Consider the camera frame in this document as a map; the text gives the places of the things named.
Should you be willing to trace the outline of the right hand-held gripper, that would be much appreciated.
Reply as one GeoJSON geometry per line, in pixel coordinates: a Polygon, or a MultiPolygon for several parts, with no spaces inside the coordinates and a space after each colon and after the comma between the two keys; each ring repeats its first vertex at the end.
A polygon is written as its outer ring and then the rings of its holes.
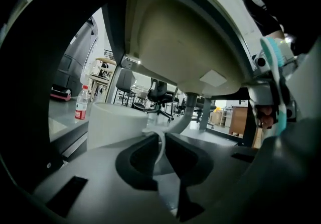
{"type": "Polygon", "coordinates": [[[320,38],[292,76],[296,60],[285,40],[261,38],[260,45],[260,53],[252,57],[256,67],[254,80],[247,85],[256,117],[259,118],[259,105],[271,106],[276,128],[285,129],[288,120],[296,119],[297,104],[302,118],[319,118],[320,38]]]}

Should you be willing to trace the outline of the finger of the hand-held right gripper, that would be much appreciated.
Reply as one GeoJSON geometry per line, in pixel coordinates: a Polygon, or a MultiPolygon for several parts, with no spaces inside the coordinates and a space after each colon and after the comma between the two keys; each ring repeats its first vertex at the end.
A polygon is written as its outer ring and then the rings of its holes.
{"type": "Polygon", "coordinates": [[[320,220],[320,119],[266,138],[224,195],[190,223],[316,223],[320,220]]]}

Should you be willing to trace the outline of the person's right hand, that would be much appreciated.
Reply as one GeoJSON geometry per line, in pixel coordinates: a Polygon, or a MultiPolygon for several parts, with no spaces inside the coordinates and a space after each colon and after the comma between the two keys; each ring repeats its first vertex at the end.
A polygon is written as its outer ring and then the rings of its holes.
{"type": "Polygon", "coordinates": [[[273,109],[271,106],[259,105],[257,107],[259,122],[263,129],[271,128],[273,125],[273,109]]]}

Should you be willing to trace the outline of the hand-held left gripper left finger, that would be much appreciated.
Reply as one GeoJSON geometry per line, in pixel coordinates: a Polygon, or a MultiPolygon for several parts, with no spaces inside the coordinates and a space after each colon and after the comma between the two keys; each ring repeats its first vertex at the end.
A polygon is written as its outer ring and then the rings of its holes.
{"type": "Polygon", "coordinates": [[[33,196],[63,223],[176,223],[152,173],[158,137],[89,150],[44,179],[33,196]]]}

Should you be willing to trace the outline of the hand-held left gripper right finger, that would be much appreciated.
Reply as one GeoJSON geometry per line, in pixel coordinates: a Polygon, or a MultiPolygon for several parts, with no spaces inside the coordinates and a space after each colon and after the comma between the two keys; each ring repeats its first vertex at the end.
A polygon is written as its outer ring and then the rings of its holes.
{"type": "Polygon", "coordinates": [[[217,202],[246,172],[258,150],[167,133],[165,154],[180,179],[177,219],[186,222],[217,202]]]}

